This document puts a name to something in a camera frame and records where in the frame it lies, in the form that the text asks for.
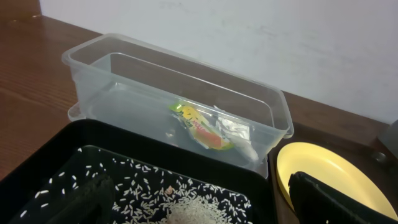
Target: transparent storage box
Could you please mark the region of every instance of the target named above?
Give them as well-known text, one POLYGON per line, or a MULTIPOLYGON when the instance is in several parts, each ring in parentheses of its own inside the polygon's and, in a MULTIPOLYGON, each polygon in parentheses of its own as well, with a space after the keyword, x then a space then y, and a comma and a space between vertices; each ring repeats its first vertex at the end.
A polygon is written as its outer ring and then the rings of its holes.
POLYGON ((70 113, 77 118, 247 169, 294 133, 279 89, 123 35, 102 35, 66 51, 62 61, 76 84, 80 113, 70 113), (169 109, 176 103, 194 107, 234 147, 205 149, 169 109))

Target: gray object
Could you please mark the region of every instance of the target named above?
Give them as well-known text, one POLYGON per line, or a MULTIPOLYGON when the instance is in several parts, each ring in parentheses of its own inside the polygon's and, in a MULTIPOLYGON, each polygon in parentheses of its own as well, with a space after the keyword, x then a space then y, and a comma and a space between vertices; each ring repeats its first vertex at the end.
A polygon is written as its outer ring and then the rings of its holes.
POLYGON ((379 140, 398 158, 398 120, 379 134, 379 140))

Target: black tray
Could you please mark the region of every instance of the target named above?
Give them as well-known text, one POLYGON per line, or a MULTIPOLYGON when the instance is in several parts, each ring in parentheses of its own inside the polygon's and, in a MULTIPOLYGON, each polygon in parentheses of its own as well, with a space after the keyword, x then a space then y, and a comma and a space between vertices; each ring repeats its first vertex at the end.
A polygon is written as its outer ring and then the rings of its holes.
POLYGON ((270 184, 259 174, 89 119, 69 124, 0 182, 0 223, 20 212, 79 147, 90 145, 244 194, 253 223, 276 223, 270 184))

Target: table top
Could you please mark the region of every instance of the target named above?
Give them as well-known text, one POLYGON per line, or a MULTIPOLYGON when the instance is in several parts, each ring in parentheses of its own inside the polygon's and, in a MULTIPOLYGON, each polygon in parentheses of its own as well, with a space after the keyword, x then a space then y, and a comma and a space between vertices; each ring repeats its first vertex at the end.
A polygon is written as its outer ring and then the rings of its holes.
MULTIPOLYGON (((67 111, 77 98, 61 54, 100 34, 44 16, 2 21, 0 32, 1 180, 69 123, 67 111)), ((284 94, 299 133, 293 140, 310 136, 315 141, 343 144, 347 150, 392 156, 376 139, 386 124, 284 94)), ((269 156, 272 179, 280 146, 269 156)), ((356 166, 365 164, 361 159, 356 162, 356 166)), ((276 185, 274 193, 279 223, 298 223, 276 185)))

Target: plastic container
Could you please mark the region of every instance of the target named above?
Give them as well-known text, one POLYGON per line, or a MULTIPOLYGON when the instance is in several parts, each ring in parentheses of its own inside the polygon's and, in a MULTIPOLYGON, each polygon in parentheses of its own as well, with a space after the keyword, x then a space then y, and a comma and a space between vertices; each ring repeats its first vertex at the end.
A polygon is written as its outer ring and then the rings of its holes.
POLYGON ((123 35, 102 35, 66 51, 62 61, 71 68, 80 118, 248 169, 294 133, 279 89, 123 35), (222 119, 247 127, 249 137, 233 136, 236 147, 225 151, 205 149, 169 109, 178 102, 193 106, 211 124, 222 119), (258 159, 242 149, 246 143, 258 159))

